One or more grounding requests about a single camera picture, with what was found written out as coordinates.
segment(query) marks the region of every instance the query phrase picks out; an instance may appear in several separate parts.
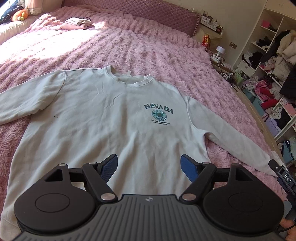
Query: gray ribbed panel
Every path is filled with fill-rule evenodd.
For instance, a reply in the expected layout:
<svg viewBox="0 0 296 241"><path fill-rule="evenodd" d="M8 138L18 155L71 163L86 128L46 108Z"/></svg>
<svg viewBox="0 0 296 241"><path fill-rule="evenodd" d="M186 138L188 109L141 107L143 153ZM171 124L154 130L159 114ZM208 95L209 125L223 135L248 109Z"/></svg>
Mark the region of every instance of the gray ribbed panel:
<svg viewBox="0 0 296 241"><path fill-rule="evenodd" d="M184 205L173 195L125 195L105 204L84 227L69 234L40 237L24 232L17 241L280 241L275 233L236 237L206 222L199 208Z"/></svg>

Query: purple storage bin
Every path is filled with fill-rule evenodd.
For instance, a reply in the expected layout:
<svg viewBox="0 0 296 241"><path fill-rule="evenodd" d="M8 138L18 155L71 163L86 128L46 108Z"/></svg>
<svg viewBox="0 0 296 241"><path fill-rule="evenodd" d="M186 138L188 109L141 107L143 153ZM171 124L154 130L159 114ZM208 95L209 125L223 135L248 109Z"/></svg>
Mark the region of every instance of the purple storage bin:
<svg viewBox="0 0 296 241"><path fill-rule="evenodd" d="M265 123L266 123L270 133L272 134L272 136L275 137L279 133L279 130L277 129L276 121L274 119L271 119L270 117L268 117Z"/></svg>

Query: pink bedspread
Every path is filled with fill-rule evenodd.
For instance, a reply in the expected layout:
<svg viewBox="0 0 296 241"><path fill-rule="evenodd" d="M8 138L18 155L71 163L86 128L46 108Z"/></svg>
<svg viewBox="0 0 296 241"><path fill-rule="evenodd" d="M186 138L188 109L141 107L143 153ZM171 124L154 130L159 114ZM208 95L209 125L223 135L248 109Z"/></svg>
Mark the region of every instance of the pink bedspread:
<svg viewBox="0 0 296 241"><path fill-rule="evenodd" d="M119 71L151 74L177 87L270 153L250 112L211 67L209 56L200 44L185 33L152 20L114 10L92 9L64 7L44 14L25 32L3 43L0 91L55 70L102 68L111 64ZM95 27L60 30L60 25L70 17L89 17ZM29 121L30 117L26 117L0 126L0 212L11 160ZM208 142L207 149L218 167L229 167L238 161L212 142ZM244 166L284 199L274 177Z"/></svg>

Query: wall outlet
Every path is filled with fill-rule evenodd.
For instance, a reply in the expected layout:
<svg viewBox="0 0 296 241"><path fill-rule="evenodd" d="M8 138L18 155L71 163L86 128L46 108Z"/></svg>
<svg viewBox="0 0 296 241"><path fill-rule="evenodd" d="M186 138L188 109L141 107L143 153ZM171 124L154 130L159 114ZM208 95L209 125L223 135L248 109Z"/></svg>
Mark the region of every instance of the wall outlet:
<svg viewBox="0 0 296 241"><path fill-rule="evenodd" d="M237 45L234 44L233 42L230 42L229 46L232 47L233 49L236 49L237 48Z"/></svg>

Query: sweatshirt neckline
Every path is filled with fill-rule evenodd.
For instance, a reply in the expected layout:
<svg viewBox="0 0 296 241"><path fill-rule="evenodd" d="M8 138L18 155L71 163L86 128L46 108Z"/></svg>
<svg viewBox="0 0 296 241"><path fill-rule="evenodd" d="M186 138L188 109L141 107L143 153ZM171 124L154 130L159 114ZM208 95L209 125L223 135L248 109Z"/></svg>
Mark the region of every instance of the sweatshirt neckline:
<svg viewBox="0 0 296 241"><path fill-rule="evenodd" d="M107 73L107 74L108 74L113 80L115 80L116 82L121 83L121 84L124 84L124 85L126 85L126 86L131 86L131 87L141 86L141 85L145 85L145 84L151 82L151 81L154 79L153 76L145 75L145 76L143 76L144 79L143 79L142 81L138 81L138 82L135 82L135 83L132 83L132 84L127 84L127 83L125 83L124 81L121 81L120 78L119 78L118 76L116 76L116 75L114 75L114 74L112 73L112 71L111 71L111 67L112 67L111 65L108 65L108 66L105 67L106 73Z"/></svg>

